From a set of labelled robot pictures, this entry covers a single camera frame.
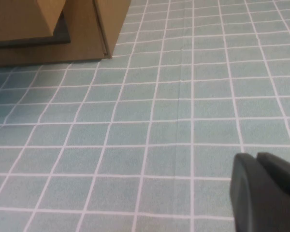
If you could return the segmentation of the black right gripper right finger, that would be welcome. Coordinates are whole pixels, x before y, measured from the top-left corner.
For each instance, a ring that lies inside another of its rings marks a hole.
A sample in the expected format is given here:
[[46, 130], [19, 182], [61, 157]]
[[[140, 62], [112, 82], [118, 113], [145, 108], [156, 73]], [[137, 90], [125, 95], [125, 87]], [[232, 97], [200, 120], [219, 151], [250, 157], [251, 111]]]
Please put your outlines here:
[[279, 188], [290, 196], [290, 163], [268, 152], [259, 152], [257, 161]]

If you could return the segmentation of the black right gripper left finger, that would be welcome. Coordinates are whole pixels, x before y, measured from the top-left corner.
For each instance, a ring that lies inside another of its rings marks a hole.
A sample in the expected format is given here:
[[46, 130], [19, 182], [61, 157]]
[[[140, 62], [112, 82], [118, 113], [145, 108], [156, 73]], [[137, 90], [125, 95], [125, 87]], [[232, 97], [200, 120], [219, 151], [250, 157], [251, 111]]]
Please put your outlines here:
[[290, 196], [248, 153], [235, 155], [230, 199], [237, 232], [290, 232]]

